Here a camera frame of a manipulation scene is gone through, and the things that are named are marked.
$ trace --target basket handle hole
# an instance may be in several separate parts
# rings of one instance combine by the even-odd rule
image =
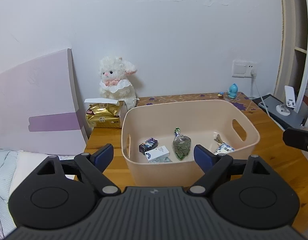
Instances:
[[[233,129],[236,131],[236,133],[241,138],[241,140],[245,141],[247,134],[246,134],[246,131],[244,130],[244,128],[242,128],[242,126],[239,124],[239,122],[237,122],[236,119],[234,119],[232,121],[232,125],[233,125]]]

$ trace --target power cord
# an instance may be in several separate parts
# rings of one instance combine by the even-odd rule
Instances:
[[[252,69],[252,70],[250,71],[250,75],[252,76],[252,79],[254,80],[255,87],[256,87],[256,89],[257,89],[258,95],[259,95],[260,98],[261,98],[262,104],[264,105],[264,107],[265,107],[265,109],[266,109],[266,113],[267,113],[268,116],[271,118],[271,116],[269,115],[267,106],[266,106],[266,104],[265,104],[265,102],[264,102],[264,99],[262,98],[262,96],[261,96],[260,93],[259,93],[259,90],[258,90],[258,87],[257,87],[257,84],[256,84],[256,76],[257,76],[257,74],[256,74],[255,70]]]

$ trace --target small box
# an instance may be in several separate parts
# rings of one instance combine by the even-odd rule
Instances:
[[[158,141],[153,137],[139,145],[140,152],[145,155],[145,152],[153,150],[157,147]]]
[[[166,146],[161,146],[153,150],[145,152],[145,156],[148,161],[156,160],[157,158],[164,158],[169,156],[169,150]]]

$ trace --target plastic storage basket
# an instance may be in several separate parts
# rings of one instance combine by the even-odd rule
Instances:
[[[233,128],[233,120],[246,132],[243,141]],[[172,147],[174,129],[191,138],[191,150],[180,161]],[[138,106],[131,109],[122,127],[122,152],[137,186],[164,187],[192,185],[203,175],[195,163],[193,148],[201,144],[214,152],[218,145],[214,138],[235,148],[230,155],[235,159],[247,159],[260,136],[249,119],[231,103],[223,100],[199,100]],[[154,137],[158,146],[165,145],[170,152],[170,163],[148,163],[139,152],[139,145]]]

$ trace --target green dried herb bag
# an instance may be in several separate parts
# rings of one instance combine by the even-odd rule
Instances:
[[[191,139],[188,136],[180,134],[180,129],[177,127],[175,129],[175,138],[173,141],[174,152],[180,160],[183,160],[190,151]]]

